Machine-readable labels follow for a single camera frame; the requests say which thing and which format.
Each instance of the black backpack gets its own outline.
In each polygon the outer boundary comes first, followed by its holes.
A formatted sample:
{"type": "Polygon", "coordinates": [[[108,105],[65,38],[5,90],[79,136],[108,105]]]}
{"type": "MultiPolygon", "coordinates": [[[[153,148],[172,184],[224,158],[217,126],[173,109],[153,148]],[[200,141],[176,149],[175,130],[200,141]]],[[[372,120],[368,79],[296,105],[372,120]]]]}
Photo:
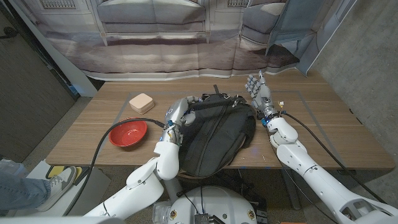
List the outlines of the black backpack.
{"type": "Polygon", "coordinates": [[[256,120],[251,106],[242,96],[231,97],[215,88],[216,94],[202,95],[203,104],[221,102],[223,106],[195,110],[195,121],[180,130],[179,176],[209,177],[230,164],[253,139],[256,120]]]}

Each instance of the white shoe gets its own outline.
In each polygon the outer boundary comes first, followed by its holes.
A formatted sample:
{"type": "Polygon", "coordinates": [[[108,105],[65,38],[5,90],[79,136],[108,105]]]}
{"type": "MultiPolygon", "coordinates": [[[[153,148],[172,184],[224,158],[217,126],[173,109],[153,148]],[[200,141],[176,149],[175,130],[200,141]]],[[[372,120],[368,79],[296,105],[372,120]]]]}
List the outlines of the white shoe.
{"type": "Polygon", "coordinates": [[[76,167],[68,167],[59,175],[53,176],[49,181],[51,185],[51,193],[41,206],[36,209],[39,212],[45,212],[50,209],[55,202],[72,186],[76,177],[76,167]]]}

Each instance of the jeans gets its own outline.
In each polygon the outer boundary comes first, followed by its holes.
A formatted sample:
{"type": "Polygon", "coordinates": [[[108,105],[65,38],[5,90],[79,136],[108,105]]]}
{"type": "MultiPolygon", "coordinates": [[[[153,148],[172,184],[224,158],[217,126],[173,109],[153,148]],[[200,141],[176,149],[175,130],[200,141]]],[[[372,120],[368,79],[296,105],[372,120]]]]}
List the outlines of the jeans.
{"type": "Polygon", "coordinates": [[[47,180],[19,178],[0,171],[0,210],[37,208],[50,193],[47,180]]]}

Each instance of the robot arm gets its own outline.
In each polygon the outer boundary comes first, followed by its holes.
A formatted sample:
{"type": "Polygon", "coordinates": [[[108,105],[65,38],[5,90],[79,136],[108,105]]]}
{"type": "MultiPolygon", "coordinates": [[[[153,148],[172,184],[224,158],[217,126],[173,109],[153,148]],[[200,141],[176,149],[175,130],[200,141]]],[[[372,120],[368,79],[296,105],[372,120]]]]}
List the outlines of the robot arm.
{"type": "Polygon", "coordinates": [[[354,194],[318,165],[301,144],[296,130],[280,117],[271,100],[271,91],[261,72],[260,79],[249,76],[245,85],[253,107],[264,113],[262,124],[270,133],[277,157],[300,174],[326,204],[339,223],[394,223],[398,210],[390,205],[354,194]]]}
{"type": "Polygon", "coordinates": [[[195,120],[189,105],[201,99],[188,96],[177,100],[167,111],[162,137],[156,144],[154,157],[129,175],[126,186],[88,212],[87,217],[116,217],[122,220],[156,202],[164,188],[159,180],[173,179],[179,170],[178,150],[182,142],[180,128],[195,120]]]}

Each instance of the wooden table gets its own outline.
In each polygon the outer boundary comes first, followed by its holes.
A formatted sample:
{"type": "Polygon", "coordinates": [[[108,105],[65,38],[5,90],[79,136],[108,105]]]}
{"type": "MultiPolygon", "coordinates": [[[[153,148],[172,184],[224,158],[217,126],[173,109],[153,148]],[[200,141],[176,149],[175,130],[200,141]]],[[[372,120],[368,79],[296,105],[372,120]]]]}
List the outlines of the wooden table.
{"type": "MultiPolygon", "coordinates": [[[[220,92],[242,95],[250,101],[244,89],[247,76],[231,78],[186,78],[166,82],[106,82],[70,129],[46,158],[51,165],[90,164],[98,141],[115,122],[128,117],[152,118],[164,122],[167,108],[185,96],[220,92]],[[131,109],[128,101],[140,93],[151,96],[155,107],[144,115],[131,109]]],[[[274,102],[284,101],[284,110],[304,122],[349,169],[388,170],[395,164],[369,131],[349,112],[349,108],[317,73],[305,78],[296,70],[267,75],[274,102]]],[[[327,169],[338,164],[298,123],[285,117],[298,132],[299,140],[311,157],[327,169]]],[[[153,153],[162,130],[153,123],[138,145],[120,148],[106,140],[96,160],[97,166],[134,166],[145,164],[153,153]]],[[[265,128],[257,121],[256,134],[249,148],[238,152],[229,168],[280,169],[281,164],[272,150],[265,128]]]]}

